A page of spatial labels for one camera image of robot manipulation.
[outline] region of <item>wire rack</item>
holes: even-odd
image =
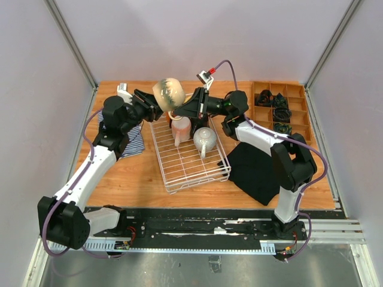
[[[209,123],[210,128],[217,133],[211,119]],[[218,135],[217,144],[202,159],[193,139],[175,147],[172,129],[166,117],[162,116],[158,121],[151,123],[150,129],[168,193],[173,194],[178,190],[212,181],[226,181],[229,178],[231,167]]]

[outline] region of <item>purple cable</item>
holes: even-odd
[[[235,86],[235,89],[237,90],[238,89],[238,85],[237,85],[237,79],[235,77],[235,73],[234,73],[234,68],[233,68],[233,65],[232,63],[229,61],[229,60],[223,60],[221,61],[217,66],[215,66],[215,70],[217,70],[223,63],[228,63],[230,65],[230,69],[232,70],[232,74],[233,74],[233,79],[234,79],[234,86]]]
[[[75,186],[78,184],[78,182],[80,181],[80,179],[83,177],[83,175],[86,173],[86,171],[88,170],[88,168],[90,167],[90,165],[92,164],[92,161],[93,161],[93,158],[95,156],[95,148],[92,144],[92,142],[90,141],[90,139],[88,139],[85,135],[85,131],[86,131],[86,128],[87,126],[89,125],[90,121],[102,110],[99,109],[98,111],[96,111],[93,115],[90,116],[90,118],[85,122],[85,126],[83,128],[83,138],[84,140],[90,145],[90,160],[88,161],[88,163],[86,164],[85,168],[81,171],[81,173],[78,175],[78,177],[74,180],[74,182],[71,184],[71,186],[68,188],[68,190],[73,190],[73,188],[75,188]],[[53,256],[53,257],[59,257],[63,254],[65,254],[68,250],[69,250],[69,247],[67,247],[64,251],[60,252],[60,253],[54,253],[52,252],[49,247],[48,247],[48,243],[47,243],[47,230],[48,230],[48,224],[49,224],[49,221],[52,217],[52,215],[54,214],[54,212],[56,211],[56,209],[59,207],[59,205],[61,204],[61,202],[64,201],[64,199],[66,199],[66,197],[69,195],[69,192],[68,191],[65,191],[64,195],[53,205],[53,207],[50,209],[47,217],[45,218],[45,221],[44,221],[44,224],[42,225],[42,234],[41,234],[41,237],[42,237],[42,245],[45,249],[45,251],[50,255],[50,256]]]
[[[267,134],[267,135],[269,135],[269,136],[272,136],[273,138],[275,137],[275,134],[274,134],[274,133],[272,133],[272,132],[270,132],[270,131],[268,131],[268,130],[266,130],[266,129],[263,129],[263,128],[261,128],[261,127],[259,127],[257,124],[254,125],[254,124],[250,121],[250,119],[249,119],[248,117],[246,117],[246,115],[245,115],[245,119],[246,119],[247,123],[248,123],[252,128],[254,128],[254,129],[256,129],[256,130],[259,130],[259,131],[261,131],[261,132],[263,132],[263,133],[265,133],[265,134]],[[305,190],[306,190],[309,186],[311,186],[311,185],[317,183],[318,181],[320,181],[321,179],[323,179],[323,178],[326,176],[326,174],[327,174],[327,170],[329,169],[329,166],[328,166],[328,164],[327,164],[326,159],[323,157],[323,155],[322,155],[319,151],[317,151],[315,148],[313,148],[313,147],[311,147],[311,146],[309,146],[309,145],[307,145],[307,144],[305,144],[305,143],[303,143],[303,142],[296,141],[295,139],[290,139],[290,138],[288,138],[288,137],[284,137],[284,136],[276,135],[276,138],[277,138],[277,139],[280,139],[280,140],[282,140],[282,141],[291,142],[291,143],[293,143],[293,144],[300,145],[300,146],[302,146],[302,147],[304,147],[304,148],[307,148],[308,150],[314,152],[317,156],[319,156],[319,158],[323,161],[324,169],[323,169],[323,173],[321,174],[321,176],[319,176],[317,179],[314,179],[313,181],[309,182],[307,185],[305,185],[305,186],[301,189],[301,191],[300,191],[300,193],[299,193],[299,195],[298,195],[297,201],[295,202],[295,206],[294,206],[294,210],[295,210],[295,211],[298,211],[299,203],[300,203],[300,199],[302,198],[302,194],[305,192]]]
[[[233,80],[234,80],[235,89],[237,90],[237,89],[238,89],[238,85],[237,85],[237,80],[236,80],[235,73],[234,73],[234,68],[233,68],[232,63],[231,63],[229,60],[223,60],[223,61],[221,61],[221,62],[220,62],[214,69],[217,70],[217,69],[218,69],[224,62],[226,62],[226,63],[228,63],[228,64],[230,65],[230,68],[231,68],[231,70],[232,70],[232,74],[233,74]],[[294,140],[294,139],[290,139],[290,138],[288,138],[288,137],[283,137],[283,136],[275,135],[274,133],[272,133],[272,132],[270,132],[270,131],[268,131],[268,130],[266,130],[266,129],[261,128],[261,127],[258,126],[256,123],[254,123],[255,125],[252,124],[252,122],[250,121],[250,119],[249,119],[245,114],[244,114],[244,117],[245,117],[245,119],[246,119],[246,122],[247,122],[252,128],[257,129],[257,130],[259,130],[259,131],[261,131],[261,132],[263,132],[263,133],[265,133],[265,134],[267,134],[267,135],[269,135],[269,136],[272,136],[273,138],[276,136],[277,139],[281,139],[281,140],[283,140],[283,141],[288,141],[288,142],[291,142],[291,143],[293,143],[293,144],[300,145],[300,146],[302,146],[302,147],[304,147],[304,148],[307,148],[308,150],[314,152],[317,156],[319,156],[319,158],[320,158],[320,159],[322,160],[322,162],[323,162],[324,169],[323,169],[323,173],[321,174],[321,176],[319,176],[317,179],[314,179],[313,181],[311,181],[311,182],[309,182],[307,185],[305,185],[305,186],[300,190],[300,193],[299,193],[299,195],[298,195],[298,197],[297,197],[297,201],[295,202],[294,210],[298,213],[298,215],[306,217],[306,218],[308,219],[308,221],[309,221],[309,234],[307,235],[307,239],[306,239],[306,241],[304,242],[304,244],[302,245],[302,247],[301,247],[301,248],[300,248],[300,249],[299,249],[293,256],[291,256],[289,259],[286,259],[286,261],[289,262],[291,259],[297,257],[298,254],[300,254],[301,251],[304,250],[304,248],[306,248],[306,246],[307,246],[307,244],[309,243],[310,238],[311,238],[311,227],[312,227],[312,225],[311,225],[311,218],[310,218],[310,216],[309,216],[307,213],[304,213],[304,212],[300,212],[300,211],[299,211],[300,200],[302,199],[303,193],[305,192],[305,190],[306,190],[309,186],[311,186],[311,185],[317,183],[318,181],[320,181],[321,179],[323,179],[323,178],[327,175],[327,171],[328,171],[328,169],[329,169],[329,165],[327,164],[327,161],[326,161],[326,159],[323,157],[323,155],[322,155],[319,151],[317,151],[315,148],[313,148],[313,147],[311,147],[311,146],[309,146],[309,145],[307,145],[307,144],[305,144],[305,143],[303,143],[303,142],[299,142],[299,141],[296,141],[296,140]]]
[[[307,246],[307,244],[309,243],[309,240],[310,240],[310,238],[311,238],[311,229],[312,229],[311,227],[312,227],[312,225],[311,225],[311,218],[310,218],[310,216],[309,216],[307,213],[305,213],[305,212],[300,212],[300,211],[298,211],[298,215],[306,217],[307,220],[309,221],[309,234],[307,235],[307,239],[306,239],[306,241],[304,242],[304,244],[302,245],[302,247],[299,248],[299,250],[298,250],[297,252],[295,252],[295,254],[293,254],[293,255],[290,256],[289,258],[286,258],[286,259],[285,259],[286,262],[289,262],[291,259],[294,259],[295,257],[297,257],[298,254],[300,254],[300,253],[304,250],[304,248],[306,248],[306,246]]]

